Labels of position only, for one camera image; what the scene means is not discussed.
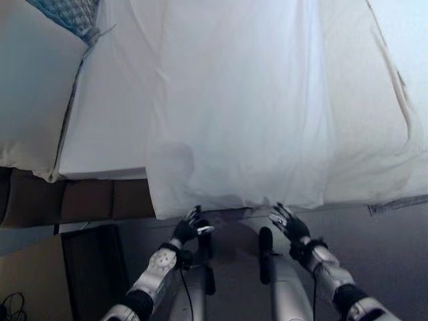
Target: blue patterned pillowcase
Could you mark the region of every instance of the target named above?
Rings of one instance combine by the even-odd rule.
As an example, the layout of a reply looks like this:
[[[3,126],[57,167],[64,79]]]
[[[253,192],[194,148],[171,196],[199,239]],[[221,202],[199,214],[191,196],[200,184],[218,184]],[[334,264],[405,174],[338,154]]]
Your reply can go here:
[[[57,24],[71,31],[88,45],[94,45],[100,30],[95,18],[100,0],[27,0]]]

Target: cable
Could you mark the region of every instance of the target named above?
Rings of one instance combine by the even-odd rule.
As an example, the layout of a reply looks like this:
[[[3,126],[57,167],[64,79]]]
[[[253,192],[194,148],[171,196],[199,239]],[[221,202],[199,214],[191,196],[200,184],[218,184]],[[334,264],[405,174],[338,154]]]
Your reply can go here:
[[[12,302],[14,297],[16,296],[19,296],[21,298],[21,306],[16,311],[12,312],[12,308],[14,308],[14,305],[12,304]],[[15,292],[15,293],[9,294],[1,303],[1,305],[6,308],[6,311],[8,313],[6,315],[6,321],[26,321],[27,314],[23,310],[24,303],[25,303],[24,295],[21,292]]]
[[[312,311],[314,311],[314,321],[315,321],[315,309],[316,309],[316,276],[314,276],[314,296],[312,297]]]
[[[187,284],[186,284],[185,276],[183,275],[183,268],[182,268],[182,267],[180,267],[180,274],[181,274],[181,280],[183,281],[183,285],[185,286],[185,289],[186,289],[187,297],[188,297],[188,299],[189,299],[190,312],[191,312],[191,314],[192,314],[192,319],[191,319],[191,320],[193,321],[193,305],[192,305],[192,298],[190,297],[190,292],[189,292],[189,289],[188,289]]]

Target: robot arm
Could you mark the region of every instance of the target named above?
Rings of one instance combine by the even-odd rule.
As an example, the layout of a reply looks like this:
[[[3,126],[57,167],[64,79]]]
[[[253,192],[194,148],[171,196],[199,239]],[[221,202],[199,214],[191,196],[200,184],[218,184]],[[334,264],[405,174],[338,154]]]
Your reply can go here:
[[[323,294],[347,321],[400,321],[358,288],[322,239],[312,239],[305,223],[278,203],[270,219],[291,241],[290,255],[316,276]]]
[[[125,297],[113,306],[102,321],[146,321],[162,301],[174,271],[180,266],[183,245],[196,236],[210,233],[214,227],[198,224],[200,207],[195,207],[180,221],[168,243],[151,256],[148,267]]]

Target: brown leather sofa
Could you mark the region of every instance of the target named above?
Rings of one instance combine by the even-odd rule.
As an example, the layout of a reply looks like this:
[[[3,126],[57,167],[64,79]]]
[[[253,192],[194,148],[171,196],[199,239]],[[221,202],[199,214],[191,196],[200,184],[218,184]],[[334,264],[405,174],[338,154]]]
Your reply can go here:
[[[30,171],[0,168],[0,227],[154,217],[146,179],[47,183]]]

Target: black robotic glove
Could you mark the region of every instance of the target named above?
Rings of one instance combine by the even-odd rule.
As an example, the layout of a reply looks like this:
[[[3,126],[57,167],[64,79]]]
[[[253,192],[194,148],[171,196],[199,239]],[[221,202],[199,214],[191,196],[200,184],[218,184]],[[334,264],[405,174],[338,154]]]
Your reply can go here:
[[[212,232],[214,226],[207,225],[207,221],[200,218],[200,213],[200,206],[196,206],[189,211],[175,227],[171,241],[175,239],[181,245],[184,245],[200,235]]]
[[[274,206],[274,213],[269,215],[272,223],[291,241],[290,256],[307,268],[312,249],[316,245],[324,245],[322,240],[311,240],[309,229],[305,223],[295,216],[289,208],[281,203]]]
[[[277,206],[274,206],[274,210],[275,213],[271,213],[269,218],[292,244],[301,243],[304,237],[310,238],[309,229],[306,224],[295,216],[289,208],[278,203]]]

